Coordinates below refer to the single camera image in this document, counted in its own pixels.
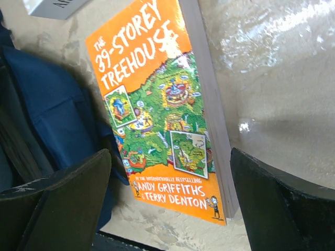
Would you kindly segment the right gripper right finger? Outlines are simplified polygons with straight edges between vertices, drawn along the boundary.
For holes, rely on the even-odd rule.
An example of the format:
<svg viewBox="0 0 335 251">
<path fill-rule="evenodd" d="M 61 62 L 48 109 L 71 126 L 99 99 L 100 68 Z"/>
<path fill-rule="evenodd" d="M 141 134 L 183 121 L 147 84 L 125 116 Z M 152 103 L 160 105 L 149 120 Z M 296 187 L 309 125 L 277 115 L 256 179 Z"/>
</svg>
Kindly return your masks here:
<svg viewBox="0 0 335 251">
<path fill-rule="evenodd" d="M 237 149 L 230 167 L 252 250 L 334 250 L 334 190 Z"/>
</svg>

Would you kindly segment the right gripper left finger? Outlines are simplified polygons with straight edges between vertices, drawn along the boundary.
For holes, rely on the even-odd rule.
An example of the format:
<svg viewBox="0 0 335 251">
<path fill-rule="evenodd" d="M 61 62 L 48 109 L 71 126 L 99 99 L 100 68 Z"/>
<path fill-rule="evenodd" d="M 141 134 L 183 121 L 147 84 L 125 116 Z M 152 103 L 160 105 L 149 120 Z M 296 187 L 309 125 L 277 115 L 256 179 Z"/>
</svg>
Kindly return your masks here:
<svg viewBox="0 0 335 251">
<path fill-rule="evenodd" d="M 1 192 L 1 250 L 90 250 L 111 171 L 102 149 Z"/>
</svg>

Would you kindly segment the navy blue student backpack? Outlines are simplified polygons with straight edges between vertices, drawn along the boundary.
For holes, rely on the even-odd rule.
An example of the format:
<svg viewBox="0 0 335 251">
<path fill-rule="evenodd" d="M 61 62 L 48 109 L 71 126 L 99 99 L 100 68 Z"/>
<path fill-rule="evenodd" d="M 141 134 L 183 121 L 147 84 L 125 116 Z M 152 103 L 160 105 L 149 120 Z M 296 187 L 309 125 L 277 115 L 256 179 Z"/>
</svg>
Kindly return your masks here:
<svg viewBox="0 0 335 251">
<path fill-rule="evenodd" d="M 127 185 L 111 127 L 97 120 L 91 96 L 64 68 L 15 48 L 1 27 L 1 111 L 42 176 L 78 164 L 101 149 L 111 177 Z"/>
</svg>

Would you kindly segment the orange treehouse book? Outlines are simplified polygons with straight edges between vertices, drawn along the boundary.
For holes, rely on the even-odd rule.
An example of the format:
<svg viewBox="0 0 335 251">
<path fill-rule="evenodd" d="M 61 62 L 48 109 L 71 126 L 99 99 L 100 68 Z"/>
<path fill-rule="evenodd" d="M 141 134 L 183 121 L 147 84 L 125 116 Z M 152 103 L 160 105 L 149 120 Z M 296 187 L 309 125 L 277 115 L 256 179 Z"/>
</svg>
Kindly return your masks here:
<svg viewBox="0 0 335 251">
<path fill-rule="evenodd" d="M 86 39 L 134 197 L 226 225 L 178 1 L 134 1 Z"/>
</svg>

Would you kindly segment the white coffee photo book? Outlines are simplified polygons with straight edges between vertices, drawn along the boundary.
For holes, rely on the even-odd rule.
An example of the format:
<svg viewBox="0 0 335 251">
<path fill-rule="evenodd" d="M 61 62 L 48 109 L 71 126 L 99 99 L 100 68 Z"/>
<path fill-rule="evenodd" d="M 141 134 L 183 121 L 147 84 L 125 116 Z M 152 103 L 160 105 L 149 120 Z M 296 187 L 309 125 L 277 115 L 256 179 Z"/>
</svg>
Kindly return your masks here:
<svg viewBox="0 0 335 251">
<path fill-rule="evenodd" d="M 88 0 L 24 0 L 23 3 L 30 16 L 66 20 Z"/>
</svg>

